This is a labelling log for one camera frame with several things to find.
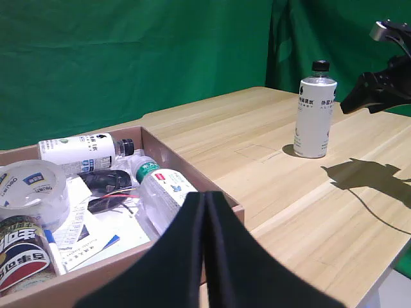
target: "paper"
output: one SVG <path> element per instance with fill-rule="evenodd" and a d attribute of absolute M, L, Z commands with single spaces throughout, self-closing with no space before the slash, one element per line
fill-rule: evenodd
<path fill-rule="evenodd" d="M 119 237 L 110 228 L 86 210 L 84 226 L 78 241 L 70 250 L 60 250 L 63 265 L 67 271 L 71 271 L 118 239 Z"/>
<path fill-rule="evenodd" d="M 80 267 L 112 257 L 113 255 L 125 252 L 126 250 L 150 241 L 135 218 L 135 214 L 137 212 L 137 201 L 138 199 L 133 198 L 129 198 L 127 201 L 124 201 L 124 204 L 132 211 L 133 214 L 125 207 L 118 206 L 112 210 L 94 215 L 94 217 L 101 221 L 103 225 L 111 228 L 111 230 L 119 236 L 120 240 L 85 261 Z"/>
<path fill-rule="evenodd" d="M 90 189 L 79 176 L 67 179 L 67 191 L 70 200 L 70 214 L 63 225 L 53 232 L 59 250 L 69 250 L 77 242 L 82 232 L 84 213 L 91 196 Z"/>

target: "white plastic bottle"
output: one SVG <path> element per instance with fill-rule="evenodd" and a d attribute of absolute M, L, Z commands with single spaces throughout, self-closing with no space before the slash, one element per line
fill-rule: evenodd
<path fill-rule="evenodd" d="M 314 61 L 312 70 L 300 83 L 294 152 L 319 158 L 327 153 L 337 82 L 328 77 L 328 61 Z"/>
<path fill-rule="evenodd" d="M 139 196 L 159 234 L 164 233 L 181 208 L 187 193 L 197 190 L 178 171 L 161 169 L 150 157 L 130 158 L 133 175 L 140 183 Z"/>
<path fill-rule="evenodd" d="M 109 133 L 97 133 L 40 141 L 39 159 L 61 165 L 66 176 L 108 169 L 118 157 L 133 155 L 132 139 L 114 140 Z"/>

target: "clear tape roll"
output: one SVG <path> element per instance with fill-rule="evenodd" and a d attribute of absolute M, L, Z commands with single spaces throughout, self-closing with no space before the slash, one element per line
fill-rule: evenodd
<path fill-rule="evenodd" d="M 0 169 L 0 218 L 27 215 L 55 231 L 69 215 L 63 169 L 45 160 L 22 160 Z"/>

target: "brown cardboard box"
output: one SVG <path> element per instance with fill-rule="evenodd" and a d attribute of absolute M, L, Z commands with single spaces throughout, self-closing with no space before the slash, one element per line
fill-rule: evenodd
<path fill-rule="evenodd" d="M 199 191 L 221 191 L 221 189 L 173 152 L 150 132 L 141 126 L 133 126 L 109 132 L 114 138 L 131 138 L 135 148 L 143 148 L 146 155 L 156 160 L 161 167 L 180 171 Z M 37 159 L 36 146 L 0 153 L 0 166 L 19 160 Z M 233 198 L 225 193 L 229 205 L 239 219 L 244 222 L 244 210 Z M 127 250 L 108 259 L 51 279 L 43 284 L 0 298 L 0 307 L 72 307 L 81 297 L 105 285 L 124 272 L 147 251 L 153 241 Z"/>

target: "wooden table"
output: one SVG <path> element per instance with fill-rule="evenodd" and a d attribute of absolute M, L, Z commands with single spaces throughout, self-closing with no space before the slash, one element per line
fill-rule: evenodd
<path fill-rule="evenodd" d="M 273 257 L 356 307 L 410 240 L 411 119 L 337 105 L 327 156 L 306 159 L 296 111 L 296 94 L 255 87 L 116 127 L 147 127 L 245 207 Z"/>

